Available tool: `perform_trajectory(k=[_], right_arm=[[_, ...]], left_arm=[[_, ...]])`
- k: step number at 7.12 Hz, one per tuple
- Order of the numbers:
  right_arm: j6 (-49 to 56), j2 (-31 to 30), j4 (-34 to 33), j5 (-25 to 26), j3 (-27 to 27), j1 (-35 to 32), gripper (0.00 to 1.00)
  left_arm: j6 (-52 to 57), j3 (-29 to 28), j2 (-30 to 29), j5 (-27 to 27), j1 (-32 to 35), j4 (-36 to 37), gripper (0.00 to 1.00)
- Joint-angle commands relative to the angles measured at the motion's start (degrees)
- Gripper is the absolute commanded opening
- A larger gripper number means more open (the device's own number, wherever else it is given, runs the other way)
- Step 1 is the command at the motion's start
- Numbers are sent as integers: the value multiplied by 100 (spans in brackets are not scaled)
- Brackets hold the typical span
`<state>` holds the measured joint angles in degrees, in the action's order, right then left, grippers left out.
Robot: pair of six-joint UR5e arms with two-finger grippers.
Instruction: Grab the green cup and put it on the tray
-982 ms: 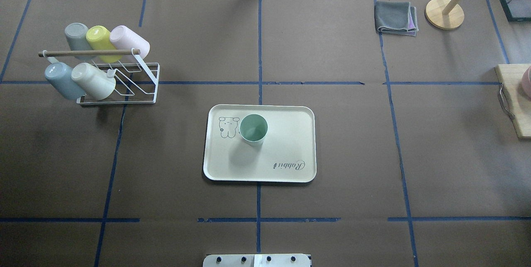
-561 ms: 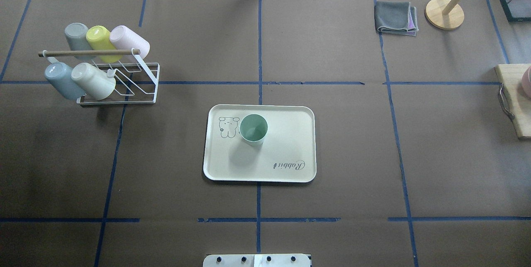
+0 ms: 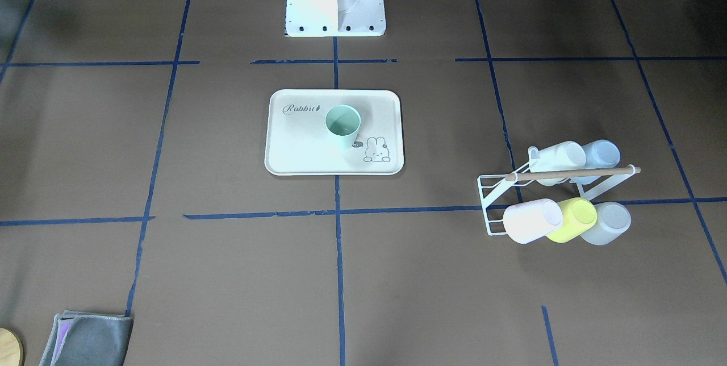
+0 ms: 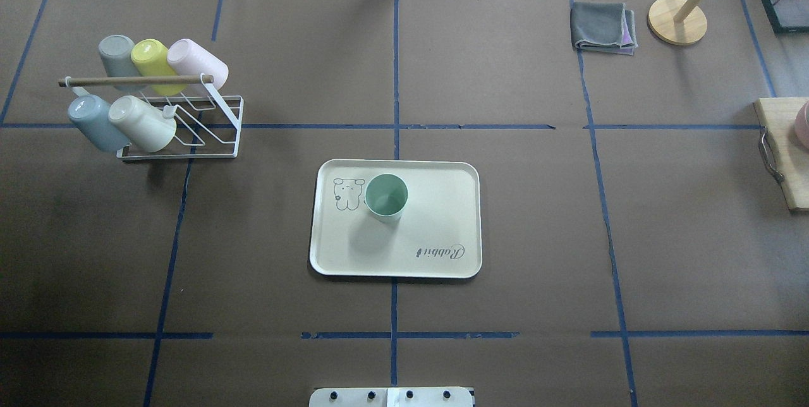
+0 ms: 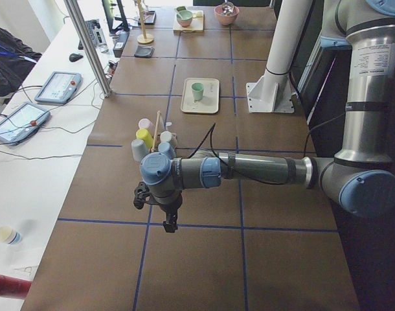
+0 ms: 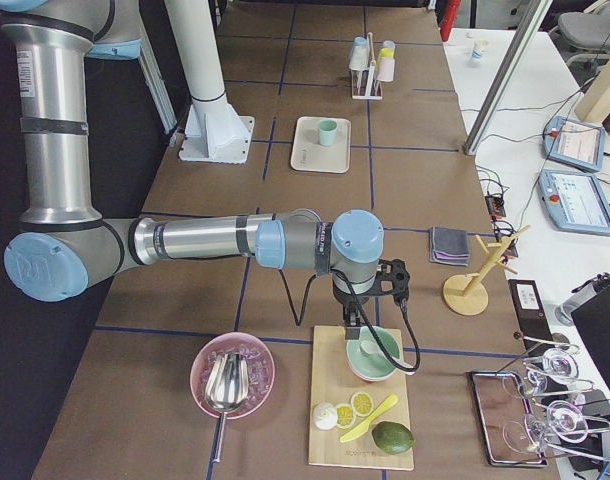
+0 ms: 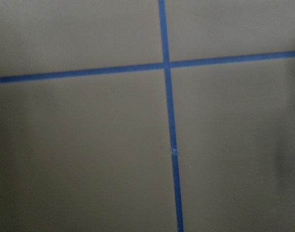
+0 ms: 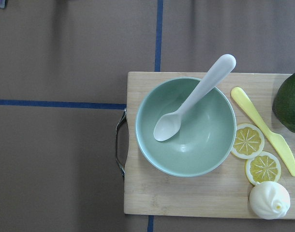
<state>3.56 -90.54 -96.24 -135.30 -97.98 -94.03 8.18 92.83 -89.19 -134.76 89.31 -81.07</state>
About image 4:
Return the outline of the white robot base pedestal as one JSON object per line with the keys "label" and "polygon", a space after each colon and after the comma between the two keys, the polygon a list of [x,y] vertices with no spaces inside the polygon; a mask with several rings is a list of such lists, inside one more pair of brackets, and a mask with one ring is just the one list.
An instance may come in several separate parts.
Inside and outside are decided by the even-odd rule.
{"label": "white robot base pedestal", "polygon": [[475,406],[473,389],[433,387],[325,387],[316,389],[309,406]]}

